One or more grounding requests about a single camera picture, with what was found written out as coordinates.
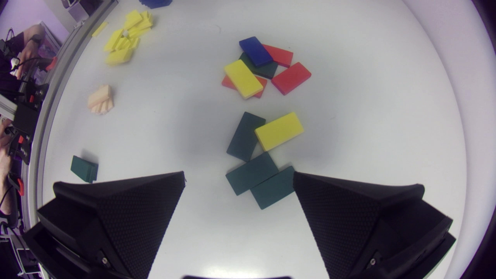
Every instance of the green block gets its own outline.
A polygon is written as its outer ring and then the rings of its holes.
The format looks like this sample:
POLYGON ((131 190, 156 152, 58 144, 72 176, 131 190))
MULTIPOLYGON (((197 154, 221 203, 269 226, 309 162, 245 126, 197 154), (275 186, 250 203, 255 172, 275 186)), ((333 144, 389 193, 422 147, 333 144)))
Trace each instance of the green block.
POLYGON ((90 172, 90 181, 89 183, 93 183, 93 181, 96 180, 96 175, 98 174, 98 164, 92 163, 93 166, 91 167, 91 172, 90 172))
POLYGON ((98 164, 73 156, 70 170, 85 182, 92 183, 96 180, 98 164))
POLYGON ((295 191, 293 174, 295 169, 287 167, 280 173, 251 188, 260 209, 265 209, 295 191))
POLYGON ((265 152, 250 162, 226 174, 226 178, 233 187, 234 193, 239 195, 279 172, 277 166, 265 152))
POLYGON ((243 52, 241 54, 240 59, 246 64, 248 69, 259 76, 262 76, 264 78, 272 79, 274 75, 276 74, 277 70, 277 62, 272 61, 269 64, 263 65, 261 67, 255 67, 255 65, 251 62, 250 58, 246 53, 243 52))
POLYGON ((227 153, 248 162, 258 142, 255 129, 263 125, 265 119, 245 112, 227 148, 227 153))

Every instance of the wall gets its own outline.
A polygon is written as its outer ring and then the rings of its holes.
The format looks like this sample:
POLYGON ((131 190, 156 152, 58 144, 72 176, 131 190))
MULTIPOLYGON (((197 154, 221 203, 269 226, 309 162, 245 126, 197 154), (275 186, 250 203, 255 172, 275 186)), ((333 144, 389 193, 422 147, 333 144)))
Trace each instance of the wall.
POLYGON ((69 12, 63 7, 61 0, 43 0, 48 8, 52 10, 52 13, 57 17, 57 19, 62 23, 62 25, 67 29, 67 31, 72 31, 76 21, 69 12))
POLYGON ((0 38, 5 39, 9 28, 12 28, 17 35, 40 21, 46 24, 60 43, 69 35, 68 30, 43 0, 9 0, 0 15, 0 38))

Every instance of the cable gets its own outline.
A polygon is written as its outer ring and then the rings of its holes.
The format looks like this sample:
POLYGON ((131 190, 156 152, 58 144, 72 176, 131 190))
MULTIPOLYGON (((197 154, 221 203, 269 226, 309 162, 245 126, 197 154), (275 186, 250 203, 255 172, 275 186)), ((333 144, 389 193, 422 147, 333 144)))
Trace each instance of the cable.
POLYGON ((15 37, 15 35, 14 35, 14 29, 12 29, 12 28, 11 28, 11 29, 9 29, 9 30, 7 31, 7 37, 5 38, 5 41, 8 41, 8 40, 9 40, 9 38, 8 38, 8 35, 9 35, 9 34, 12 34, 12 36, 10 37, 11 39, 12 39, 13 37, 15 37))
POLYGON ((11 186, 7 189, 7 191, 4 193, 4 195, 3 195, 3 197, 2 197, 2 199, 1 199, 1 201, 0 201, 0 207, 1 207, 1 205, 3 204, 3 200, 5 200, 5 197, 7 196, 7 193, 8 193, 8 192, 12 189, 12 187, 14 187, 14 186, 13 186, 13 185, 11 185, 11 186))
POLYGON ((20 66, 22 66, 23 64, 25 64, 25 63, 27 63, 27 62, 29 62, 29 61, 31 61, 31 60, 36 60, 36 59, 45 59, 45 58, 43 58, 43 57, 33 57, 33 58, 30 58, 30 59, 28 59, 28 60, 25 60, 25 61, 24 61, 24 62, 22 62, 21 64, 17 65, 17 66, 16 66, 17 68, 15 68, 15 69, 18 69, 18 68, 19 68, 20 66))

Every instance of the person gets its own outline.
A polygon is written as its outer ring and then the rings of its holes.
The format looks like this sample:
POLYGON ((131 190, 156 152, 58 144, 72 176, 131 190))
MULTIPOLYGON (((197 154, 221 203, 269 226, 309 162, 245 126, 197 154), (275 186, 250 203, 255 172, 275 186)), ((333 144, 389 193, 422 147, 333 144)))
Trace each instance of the person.
POLYGON ((12 199, 15 198, 15 195, 12 194, 15 192, 15 189, 9 189, 10 184, 7 182, 7 175, 12 165, 12 160, 10 159, 10 156, 8 156, 8 144, 10 143, 10 137, 4 133, 5 128, 7 128, 11 123, 11 120, 6 119, 0 124, 0 201, 5 196, 0 205, 0 211, 5 215, 10 215, 14 210, 12 208, 12 199))
MULTIPOLYGON (((45 28, 36 24, 5 42, 14 55, 20 53, 17 56, 20 60, 19 64, 26 63, 19 66, 16 76, 12 76, 9 72, 12 69, 10 60, 4 57, 3 52, 0 52, 0 89, 19 90, 22 75, 36 63, 35 60, 29 61, 29 59, 38 57, 38 48, 44 39, 45 28)), ((12 95, 4 94, 4 96, 12 100, 12 95)))
MULTIPOLYGON (((19 64, 22 65, 19 66, 16 76, 11 75, 10 70, 12 69, 12 65, 10 64, 10 60, 3 56, 3 52, 0 52, 0 89, 19 91, 22 76, 28 72, 36 62, 35 60, 29 59, 38 57, 38 49, 44 39, 44 27, 40 24, 36 24, 5 42, 14 55, 18 54, 17 57, 20 60, 19 64)), ((5 97, 12 101, 15 95, 7 93, 5 94, 5 97)), ((0 211, 4 215, 10 215, 12 211, 15 210, 12 208, 12 199, 15 198, 15 195, 12 193, 15 192, 15 189, 12 190, 12 188, 9 190, 10 185, 6 181, 12 161, 8 156, 10 137, 5 135, 4 131, 11 123, 11 120, 5 120, 0 124, 0 200, 5 195, 5 198, 0 205, 0 211)))

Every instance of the pile of colored blocks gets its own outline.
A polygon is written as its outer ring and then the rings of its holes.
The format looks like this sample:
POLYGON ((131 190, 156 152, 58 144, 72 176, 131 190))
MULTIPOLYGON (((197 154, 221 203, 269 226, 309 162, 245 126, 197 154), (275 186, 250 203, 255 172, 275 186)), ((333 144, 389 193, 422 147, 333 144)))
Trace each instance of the pile of colored blocks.
POLYGON ((139 1, 150 9, 169 6, 172 3, 172 0, 139 0, 139 1))
POLYGON ((153 17, 148 11, 139 13, 134 10, 125 17, 124 27, 114 31, 103 48, 110 52, 105 63, 111 66, 129 61, 132 52, 138 47, 139 37, 150 31, 153 25, 153 17))
POLYGON ((268 151, 303 131, 294 112, 267 124, 264 118, 245 112, 227 149, 229 155, 247 162, 226 174, 236 195, 250 190, 260 209, 264 209, 294 192, 294 168, 279 172, 268 151), (265 152, 250 160, 257 142, 265 152))
POLYGON ((244 52, 239 60, 224 67, 226 76, 222 85, 236 89, 244 99, 262 96, 267 80, 261 77, 271 79, 286 95, 311 76, 301 63, 291 65, 293 53, 290 51, 263 45, 256 37, 240 41, 240 46, 244 52), (288 68, 274 76, 278 65, 288 68))

